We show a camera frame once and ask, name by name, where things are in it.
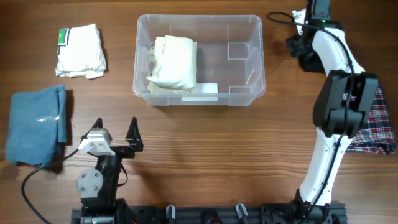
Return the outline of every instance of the white plastic bin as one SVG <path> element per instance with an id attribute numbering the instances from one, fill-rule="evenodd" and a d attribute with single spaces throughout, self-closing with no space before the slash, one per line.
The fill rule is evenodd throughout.
<path id="1" fill-rule="evenodd" d="M 197 43 L 197 83 L 217 83 L 216 93 L 154 94 L 147 91 L 156 37 L 188 37 Z M 255 15 L 145 14 L 138 19 L 133 91 L 154 106 L 247 106 L 266 91 L 262 22 Z"/>

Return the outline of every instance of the folded white cloth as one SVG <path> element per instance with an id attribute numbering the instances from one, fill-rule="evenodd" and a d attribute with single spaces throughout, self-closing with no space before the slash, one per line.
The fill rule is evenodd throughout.
<path id="1" fill-rule="evenodd" d="M 100 32 L 95 24 L 60 29 L 56 76 L 91 79 L 104 76 L 105 69 Z"/>
<path id="2" fill-rule="evenodd" d="M 155 67 L 147 77 L 155 84 L 150 84 L 147 88 L 151 93 L 155 91 L 176 93 L 169 90 L 178 90 L 177 93 L 182 93 L 195 87 L 196 46 L 191 39 L 169 35 L 156 37 L 152 51 Z"/>

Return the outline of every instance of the blue towel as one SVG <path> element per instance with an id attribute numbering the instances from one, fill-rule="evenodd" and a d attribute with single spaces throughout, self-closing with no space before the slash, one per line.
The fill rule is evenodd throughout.
<path id="1" fill-rule="evenodd" d="M 6 159 L 43 166 L 61 154 L 67 141 L 65 85 L 15 93 L 6 143 Z"/>

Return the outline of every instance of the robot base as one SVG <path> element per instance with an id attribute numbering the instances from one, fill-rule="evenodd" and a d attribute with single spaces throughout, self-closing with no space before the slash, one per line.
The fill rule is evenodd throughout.
<path id="1" fill-rule="evenodd" d="M 166 224 L 166 208 L 155 206 L 129 207 L 138 217 L 139 224 Z M 246 207 L 248 224 L 347 224 L 345 204 L 331 204 L 328 219 L 321 222 L 295 220 L 289 222 L 290 204 L 264 204 L 260 207 Z M 201 224 L 201 214 L 205 210 L 215 210 L 224 224 L 243 223 L 236 213 L 235 207 L 185 207 L 176 208 L 176 224 Z M 81 210 L 72 211 L 71 224 L 80 223 Z"/>

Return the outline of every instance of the dark folded cloth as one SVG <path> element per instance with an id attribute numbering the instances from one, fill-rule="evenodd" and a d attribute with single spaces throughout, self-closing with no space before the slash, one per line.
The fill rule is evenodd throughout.
<path id="1" fill-rule="evenodd" d="M 67 141 L 65 85 L 16 93 L 11 98 L 6 159 L 44 165 Z"/>
<path id="2" fill-rule="evenodd" d="M 380 84 L 377 86 L 366 126 L 353 138 L 347 152 L 394 153 L 396 138 Z"/>

